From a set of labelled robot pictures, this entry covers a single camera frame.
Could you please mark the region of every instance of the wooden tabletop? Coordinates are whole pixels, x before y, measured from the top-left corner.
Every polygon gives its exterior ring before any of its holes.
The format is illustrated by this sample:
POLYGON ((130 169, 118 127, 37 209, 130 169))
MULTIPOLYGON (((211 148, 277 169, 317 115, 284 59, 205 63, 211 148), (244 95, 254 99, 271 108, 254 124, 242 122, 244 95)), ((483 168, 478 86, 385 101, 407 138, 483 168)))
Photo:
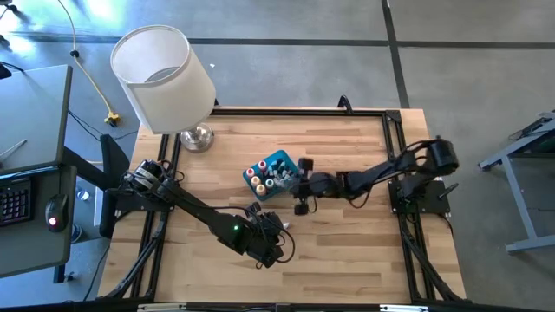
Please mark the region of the wooden tabletop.
MULTIPOLYGON (((429 138, 422 110, 401 113, 407 144, 429 138)), ((313 158, 315 172, 364 170, 387 159, 382 122, 376 117, 211 116, 206 123, 215 132, 212 148, 193 154, 181 147, 178 170, 186 175, 182 187, 209 205, 255 201, 242 172, 280 149, 295 162, 313 158)), ((141 127, 131 167, 156 159, 159 145, 160 136, 141 127)), ((167 227, 156 301, 409 302, 399 225, 390 213, 385 184, 373 188, 361 209, 345 200, 320 198, 317 213, 299 217, 293 214, 294 203, 286 194, 262 203, 264 210, 291 223, 297 250, 290 263, 261 270, 255 260, 218 243, 205 225, 176 209, 167 227)), ((99 296, 114 288, 137 257, 145 215, 132 212, 116 225, 99 296)), ((452 290, 465 296, 447 223, 423 215, 422 226, 430 261, 452 290)), ((284 252, 291 252, 289 242, 284 252)), ((415 271, 423 293, 421 269, 415 271)))

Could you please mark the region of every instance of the blue box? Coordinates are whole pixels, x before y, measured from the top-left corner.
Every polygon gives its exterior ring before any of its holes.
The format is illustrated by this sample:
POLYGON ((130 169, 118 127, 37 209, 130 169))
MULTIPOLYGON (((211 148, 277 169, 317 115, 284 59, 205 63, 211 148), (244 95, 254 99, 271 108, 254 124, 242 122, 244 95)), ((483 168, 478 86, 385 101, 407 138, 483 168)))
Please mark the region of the blue box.
MULTIPOLYGON (((291 177, 292 175, 298 172, 297 165, 295 165, 293 160, 291 160, 289 155, 284 150, 279 150, 273 153, 272 155, 266 157, 265 159, 261 159, 261 160, 266 162, 266 165, 267 165, 266 170, 271 170, 270 164, 278 159, 281 159, 285 163, 285 165, 289 168, 289 170, 292 171, 291 177)), ((256 163, 254 166, 251 166, 251 168, 254 170, 254 175, 260 178, 260 181, 262 182, 262 184, 264 184, 267 179, 270 179, 269 177, 265 177, 264 174, 260 172, 260 170, 258 169, 258 163, 256 163)), ((256 189, 251 185, 251 178, 246 176, 246 170, 243 171, 243 179, 245 179, 246 184, 251 188, 251 191, 254 194, 254 196, 256 196, 256 198, 260 201, 265 201, 266 199, 285 191, 283 187, 274 185, 274 187, 271 190, 269 190, 264 196, 258 196, 256 189)))

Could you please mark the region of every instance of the white lamp shade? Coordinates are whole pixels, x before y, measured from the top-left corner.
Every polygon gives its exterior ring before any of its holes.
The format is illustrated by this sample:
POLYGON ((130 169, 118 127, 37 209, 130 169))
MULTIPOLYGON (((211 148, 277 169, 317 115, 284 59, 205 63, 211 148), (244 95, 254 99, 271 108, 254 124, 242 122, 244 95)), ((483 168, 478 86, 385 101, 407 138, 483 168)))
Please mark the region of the white lamp shade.
POLYGON ((214 107, 212 80, 173 27, 133 30, 115 45, 110 63, 140 122, 155 134, 191 129, 214 107))

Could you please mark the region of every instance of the lamp base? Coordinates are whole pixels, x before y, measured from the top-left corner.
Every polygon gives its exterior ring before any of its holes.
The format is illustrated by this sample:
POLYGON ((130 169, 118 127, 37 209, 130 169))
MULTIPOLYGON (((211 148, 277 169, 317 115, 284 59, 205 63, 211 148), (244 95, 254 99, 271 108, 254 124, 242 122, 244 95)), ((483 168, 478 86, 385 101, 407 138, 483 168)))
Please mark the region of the lamp base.
POLYGON ((191 153, 202 153, 212 146, 214 131, 204 123, 181 133, 181 145, 191 153))

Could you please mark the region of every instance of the gray floor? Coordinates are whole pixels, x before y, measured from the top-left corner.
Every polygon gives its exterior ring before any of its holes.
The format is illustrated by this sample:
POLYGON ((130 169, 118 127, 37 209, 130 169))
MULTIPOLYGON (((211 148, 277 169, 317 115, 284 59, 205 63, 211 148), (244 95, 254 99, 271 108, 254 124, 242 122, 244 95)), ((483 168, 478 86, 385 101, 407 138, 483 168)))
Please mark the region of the gray floor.
MULTIPOLYGON (((78 49, 124 122, 117 129, 103 124, 106 111, 101 99, 77 67, 70 107, 114 136, 135 130, 138 121, 109 67, 110 41, 114 40, 110 36, 163 23, 193 38, 388 39, 379 0, 64 2, 80 40, 108 42, 83 43, 78 49)), ((555 39, 555 4, 549 0, 389 2, 401 41, 555 39)), ((69 22, 57 3, 16 0, 15 4, 25 15, 15 17, 6 12, 0 20, 0 33, 10 40, 10 46, 0 47, 0 60, 23 68, 73 65, 67 41, 69 22)), ((214 80, 222 105, 334 107, 339 96, 347 94, 355 107, 400 106, 388 47, 193 48, 214 80)), ((513 257, 505 253, 505 244, 525 238, 526 233, 502 168, 483 173, 476 164, 508 144, 506 137, 535 120, 537 112, 553 109, 555 49, 402 48, 399 55, 410 106, 424 108, 430 133, 451 140, 461 162, 460 170, 447 181, 460 183, 450 202, 468 298, 480 303, 553 309, 555 248, 513 257)), ((130 155, 134 136, 119 142, 130 155)), ((86 159, 100 159, 97 142, 72 120, 66 145, 86 159)), ((528 165, 523 164, 517 174, 532 183, 537 172, 528 165)), ((542 232, 553 232, 555 213, 535 210, 531 214, 542 232)), ((98 236, 91 226, 90 203, 79 203, 75 215, 89 237, 98 236)), ((78 278, 71 283, 51 284, 52 269, 0 280, 0 306, 82 300, 106 244, 97 239, 74 245, 68 267, 78 278)))

